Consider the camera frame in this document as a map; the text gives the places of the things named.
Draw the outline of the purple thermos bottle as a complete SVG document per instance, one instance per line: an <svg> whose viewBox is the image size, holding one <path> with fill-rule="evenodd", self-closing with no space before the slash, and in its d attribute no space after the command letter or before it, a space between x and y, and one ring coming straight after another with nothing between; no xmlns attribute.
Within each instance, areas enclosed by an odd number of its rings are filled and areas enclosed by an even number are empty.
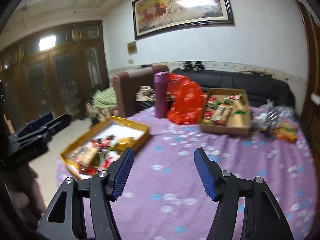
<svg viewBox="0 0 320 240"><path fill-rule="evenodd" d="M156 118L166 118L167 116L167 90L169 72L159 72L154 75L154 90L156 94L155 115Z"/></svg>

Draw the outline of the yellow gift box tray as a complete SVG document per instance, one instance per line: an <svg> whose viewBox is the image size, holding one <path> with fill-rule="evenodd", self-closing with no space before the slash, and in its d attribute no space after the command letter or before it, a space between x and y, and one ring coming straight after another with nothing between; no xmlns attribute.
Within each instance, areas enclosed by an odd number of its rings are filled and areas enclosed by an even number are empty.
<svg viewBox="0 0 320 240"><path fill-rule="evenodd" d="M113 161L120 158L125 148L117 147L118 139L126 137L136 139L136 143L131 148L137 153L150 138L150 128L136 121L111 116L94 125L88 132L67 146L60 157L65 167L76 178L88 179L99 171L107 169ZM68 160L68 155L79 146L99 148L97 155L88 166Z"/></svg>

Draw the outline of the orange biscuit packs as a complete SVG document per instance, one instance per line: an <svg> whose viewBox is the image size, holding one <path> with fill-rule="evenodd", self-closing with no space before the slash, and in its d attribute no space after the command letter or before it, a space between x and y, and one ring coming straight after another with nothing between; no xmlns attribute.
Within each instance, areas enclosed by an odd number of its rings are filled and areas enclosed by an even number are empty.
<svg viewBox="0 0 320 240"><path fill-rule="evenodd" d="M277 139L295 143L297 141L298 130L299 128L290 121L280 121L276 124L272 132Z"/></svg>

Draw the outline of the red plastic bag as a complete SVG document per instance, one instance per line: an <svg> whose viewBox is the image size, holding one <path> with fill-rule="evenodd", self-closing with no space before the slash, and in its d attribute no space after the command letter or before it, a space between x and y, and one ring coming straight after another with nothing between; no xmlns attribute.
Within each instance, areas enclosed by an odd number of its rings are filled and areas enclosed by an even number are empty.
<svg viewBox="0 0 320 240"><path fill-rule="evenodd" d="M202 88L187 76L169 73L168 92L174 98L168 119L177 125L196 124L206 96Z"/></svg>

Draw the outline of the brown cardboard snack box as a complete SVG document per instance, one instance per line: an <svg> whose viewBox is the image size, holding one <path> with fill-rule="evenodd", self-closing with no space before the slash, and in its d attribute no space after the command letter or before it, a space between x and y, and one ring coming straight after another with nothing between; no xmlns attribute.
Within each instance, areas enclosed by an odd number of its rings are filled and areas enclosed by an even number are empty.
<svg viewBox="0 0 320 240"><path fill-rule="evenodd" d="M206 133L247 136L252 118L246 91L230 88L208 90L198 124Z"/></svg>

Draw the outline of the clear plastic bag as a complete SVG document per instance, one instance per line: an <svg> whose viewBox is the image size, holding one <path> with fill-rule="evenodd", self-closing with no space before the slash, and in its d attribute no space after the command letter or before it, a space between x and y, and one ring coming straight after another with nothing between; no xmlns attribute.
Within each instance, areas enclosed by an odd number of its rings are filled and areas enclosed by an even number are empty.
<svg viewBox="0 0 320 240"><path fill-rule="evenodd" d="M294 114L292 107L275 106L273 101L268 100L266 104L252 111L252 128L254 131L271 132L279 122L293 121Z"/></svg>

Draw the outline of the brown biscuit packet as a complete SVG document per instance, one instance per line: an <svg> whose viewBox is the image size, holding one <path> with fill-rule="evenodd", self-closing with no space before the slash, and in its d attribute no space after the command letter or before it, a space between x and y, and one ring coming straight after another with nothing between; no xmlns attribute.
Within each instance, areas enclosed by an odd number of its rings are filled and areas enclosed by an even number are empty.
<svg viewBox="0 0 320 240"><path fill-rule="evenodd" d="M98 151L99 148L97 147L79 146L68 155L68 160L79 165L88 166L93 161Z"/></svg>

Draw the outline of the yellow snack pouch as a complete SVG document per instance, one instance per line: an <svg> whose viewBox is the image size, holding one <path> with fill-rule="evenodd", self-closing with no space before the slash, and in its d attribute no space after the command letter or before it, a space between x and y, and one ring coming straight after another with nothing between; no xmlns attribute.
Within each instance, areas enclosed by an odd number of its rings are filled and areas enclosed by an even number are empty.
<svg viewBox="0 0 320 240"><path fill-rule="evenodd" d="M126 137L118 139L117 147L132 147L136 143L136 139L133 137Z"/></svg>

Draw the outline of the purple floral tablecloth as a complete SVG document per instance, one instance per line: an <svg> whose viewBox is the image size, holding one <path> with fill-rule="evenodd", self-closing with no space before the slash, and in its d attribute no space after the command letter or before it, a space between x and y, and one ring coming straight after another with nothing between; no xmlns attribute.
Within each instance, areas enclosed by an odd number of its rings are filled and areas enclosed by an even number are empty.
<svg viewBox="0 0 320 240"><path fill-rule="evenodd" d="M297 141L201 132L196 125L157 119L151 109L133 120L150 127L151 138L135 157L123 194L112 210L122 239L205 239L218 205L219 181L196 152L241 179L261 177L288 221L295 239L311 230L317 181L302 131Z"/></svg>

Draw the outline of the dark wooden cabinet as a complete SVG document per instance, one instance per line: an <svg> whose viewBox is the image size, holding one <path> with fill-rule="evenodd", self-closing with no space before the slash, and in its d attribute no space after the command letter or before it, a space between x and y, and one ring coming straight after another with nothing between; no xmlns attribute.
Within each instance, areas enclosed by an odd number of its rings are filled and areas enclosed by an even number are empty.
<svg viewBox="0 0 320 240"><path fill-rule="evenodd" d="M50 112L85 117L85 103L109 87L103 23L64 24L1 49L4 113L14 129Z"/></svg>

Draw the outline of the wooden tv cabinet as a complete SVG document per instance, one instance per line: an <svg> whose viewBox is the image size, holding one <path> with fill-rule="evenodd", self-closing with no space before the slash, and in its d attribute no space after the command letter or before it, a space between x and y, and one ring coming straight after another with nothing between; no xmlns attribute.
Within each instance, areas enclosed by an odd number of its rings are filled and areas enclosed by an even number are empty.
<svg viewBox="0 0 320 240"><path fill-rule="evenodd" d="M319 25L302 3L297 4L304 24L308 49L308 79L300 118L313 155L319 157Z"/></svg>

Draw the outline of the framed horse painting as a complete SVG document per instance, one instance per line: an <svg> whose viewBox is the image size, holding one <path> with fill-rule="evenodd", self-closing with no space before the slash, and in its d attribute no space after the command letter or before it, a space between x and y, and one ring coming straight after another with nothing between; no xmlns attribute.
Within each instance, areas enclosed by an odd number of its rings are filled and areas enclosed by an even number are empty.
<svg viewBox="0 0 320 240"><path fill-rule="evenodd" d="M191 27L233 25L229 0L135 0L135 39Z"/></svg>

